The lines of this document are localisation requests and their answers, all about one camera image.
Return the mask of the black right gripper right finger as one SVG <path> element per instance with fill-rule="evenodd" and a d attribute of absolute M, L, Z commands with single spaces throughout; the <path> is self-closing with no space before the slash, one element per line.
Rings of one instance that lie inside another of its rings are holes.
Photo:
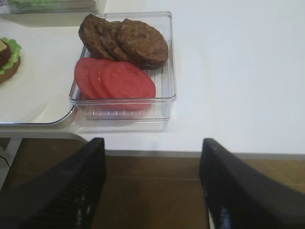
<path fill-rule="evenodd" d="M 199 175 L 216 229 L 303 229 L 305 195 L 250 167 L 205 138 Z"/>

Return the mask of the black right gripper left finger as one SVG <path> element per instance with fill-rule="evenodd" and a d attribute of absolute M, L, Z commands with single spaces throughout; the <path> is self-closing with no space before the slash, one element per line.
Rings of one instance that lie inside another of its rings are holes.
<path fill-rule="evenodd" d="M 0 194 L 2 229 L 90 229 L 106 180 L 104 139 Z"/>

